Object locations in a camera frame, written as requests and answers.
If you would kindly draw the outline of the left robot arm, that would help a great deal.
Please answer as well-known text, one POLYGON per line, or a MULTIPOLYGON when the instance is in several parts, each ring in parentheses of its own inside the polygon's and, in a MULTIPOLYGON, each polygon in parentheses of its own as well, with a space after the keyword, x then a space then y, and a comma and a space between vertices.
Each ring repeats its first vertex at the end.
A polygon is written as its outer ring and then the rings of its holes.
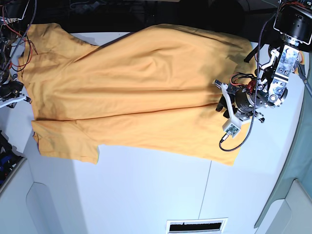
POLYGON ((265 36, 272 26, 280 34, 280 39, 269 45, 270 60, 258 64, 255 74, 234 73, 226 85, 225 97, 221 97, 216 111, 224 110, 224 117, 235 116, 241 121, 252 117, 264 122, 259 108, 279 107, 286 99, 287 83, 291 73, 305 76, 304 59, 300 46, 312 42, 312 2, 310 0, 281 0, 277 12, 265 23, 261 31, 259 45, 244 59, 249 62, 253 56, 259 56, 265 36))

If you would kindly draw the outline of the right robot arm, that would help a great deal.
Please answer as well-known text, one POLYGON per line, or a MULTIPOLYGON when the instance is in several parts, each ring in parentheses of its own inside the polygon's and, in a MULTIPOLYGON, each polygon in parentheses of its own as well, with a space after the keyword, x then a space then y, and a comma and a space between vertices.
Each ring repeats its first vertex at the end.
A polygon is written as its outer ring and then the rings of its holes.
POLYGON ((2 0, 0 2, 0 98, 9 100, 21 95, 23 84, 11 74, 21 72, 30 63, 35 46, 28 31, 37 14, 36 0, 2 0), (13 64, 13 57, 22 46, 29 46, 26 62, 13 64))

